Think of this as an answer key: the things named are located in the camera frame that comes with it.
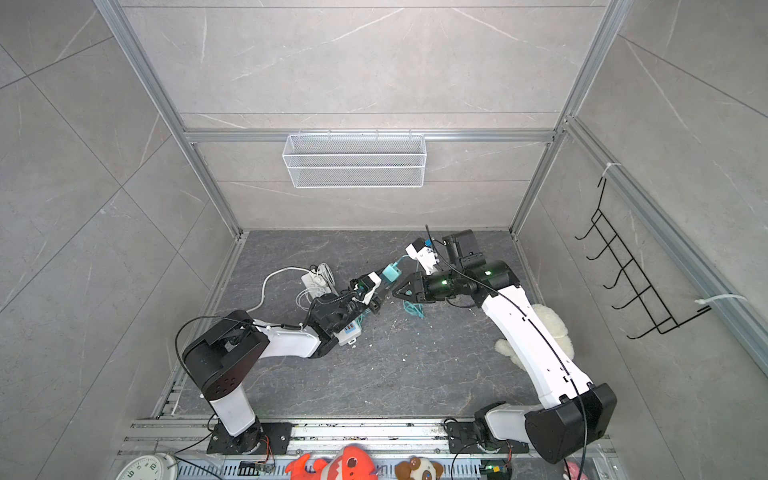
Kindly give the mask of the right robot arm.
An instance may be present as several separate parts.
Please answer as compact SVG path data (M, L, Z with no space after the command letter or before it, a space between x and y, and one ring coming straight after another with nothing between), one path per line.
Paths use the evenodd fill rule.
M407 246L407 255L421 268L400 278L393 296L420 304L471 297L504 334L541 405L524 412L500 403L479 412L479 439L528 443L551 464L584 452L606 433L617 406L614 391L606 383L593 383L568 357L534 311L509 265L487 261L472 231L447 235L442 243L444 253L430 237Z

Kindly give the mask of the white round clock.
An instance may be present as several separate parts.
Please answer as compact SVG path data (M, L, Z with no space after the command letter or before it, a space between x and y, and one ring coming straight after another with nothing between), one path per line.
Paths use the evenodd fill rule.
M166 453L137 457L128 462L116 476L116 480L176 480L177 478L176 460Z

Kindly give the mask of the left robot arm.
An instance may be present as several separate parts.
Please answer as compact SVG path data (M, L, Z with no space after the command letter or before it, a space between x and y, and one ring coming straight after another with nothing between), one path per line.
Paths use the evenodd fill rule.
M267 324L244 310L217 316L216 323L191 341L177 358L224 429L219 434L239 451L252 449L261 432L259 419L242 383L261 358L321 358L352 340L348 331L366 312L376 313L381 293L348 289L312 300L298 325Z

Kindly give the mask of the brown white plush dog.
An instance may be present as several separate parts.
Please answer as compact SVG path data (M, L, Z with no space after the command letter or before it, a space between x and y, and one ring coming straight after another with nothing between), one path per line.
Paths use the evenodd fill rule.
M443 465L438 462L411 457L395 466L395 477L397 480L440 480L444 471Z

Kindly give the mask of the white plush seal toy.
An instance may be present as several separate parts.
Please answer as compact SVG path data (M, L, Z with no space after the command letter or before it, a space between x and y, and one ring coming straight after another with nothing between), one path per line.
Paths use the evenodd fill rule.
M532 308L559 347L570 360L573 360L575 357L574 347L569 337L568 328L560 316L553 309L542 304L533 304ZM497 340L494 344L494 350L508 357L519 369L526 370L523 362L506 339Z

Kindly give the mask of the black wall hook rack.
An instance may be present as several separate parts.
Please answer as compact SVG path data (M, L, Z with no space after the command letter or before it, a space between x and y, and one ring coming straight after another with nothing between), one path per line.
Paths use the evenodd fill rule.
M603 257L610 258L617 265L618 270L614 280L610 284L603 284L605 290L615 290L620 285L626 285L631 291L631 296L621 304L612 305L616 312L626 310L634 304L639 304L644 316L650 321L650 327L644 331L627 334L629 340L640 340L651 333L666 335L682 326L710 313L712 307L700 306L695 313L683 320L678 320L660 295L644 267L637 257L630 251L627 243L620 236L616 227L607 217L602 203L606 195L607 180L600 178L597 183L599 190L598 200L592 215L589 218L589 226L582 235L575 235L574 239L584 242L591 237L601 241L602 248L594 254L587 254L586 260L595 262Z

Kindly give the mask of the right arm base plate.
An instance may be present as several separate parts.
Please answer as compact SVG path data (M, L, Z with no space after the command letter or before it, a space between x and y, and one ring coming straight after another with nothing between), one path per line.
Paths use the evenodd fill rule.
M529 445L515 440L495 440L489 433L479 433L473 422L447 418L442 422L452 454L526 454Z

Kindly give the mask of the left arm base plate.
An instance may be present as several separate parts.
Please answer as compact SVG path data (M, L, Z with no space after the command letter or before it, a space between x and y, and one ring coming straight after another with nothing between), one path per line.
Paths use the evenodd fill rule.
M215 425L207 454L276 455L287 453L293 424L289 422L256 422L239 436L231 436L222 422Z

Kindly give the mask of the red plush lobster toy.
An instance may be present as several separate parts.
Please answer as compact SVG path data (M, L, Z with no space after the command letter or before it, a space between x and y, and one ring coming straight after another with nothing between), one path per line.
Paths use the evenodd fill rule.
M309 454L302 455L285 468L292 480L377 480L377 469L371 457L361 448L344 447L332 460L318 458L307 468Z

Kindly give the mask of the white power strip colourful sockets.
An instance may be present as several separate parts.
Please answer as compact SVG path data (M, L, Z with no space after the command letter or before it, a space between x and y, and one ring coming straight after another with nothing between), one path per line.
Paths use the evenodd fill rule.
M362 333L360 317L366 310L367 306L358 302L356 292L350 289L313 299L303 323L320 341L311 357L320 358L336 346L354 344Z

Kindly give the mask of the teal charger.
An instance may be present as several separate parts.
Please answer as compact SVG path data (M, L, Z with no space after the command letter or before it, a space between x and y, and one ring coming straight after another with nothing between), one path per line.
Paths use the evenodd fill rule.
M382 276L391 283L394 283L402 275L401 270L396 263L391 263L382 270Z

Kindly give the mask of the pink plush toy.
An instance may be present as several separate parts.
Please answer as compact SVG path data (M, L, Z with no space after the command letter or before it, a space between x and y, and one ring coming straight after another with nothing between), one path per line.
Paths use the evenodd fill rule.
M564 462L563 480L588 480L588 475L582 470L582 465L577 462L566 460Z

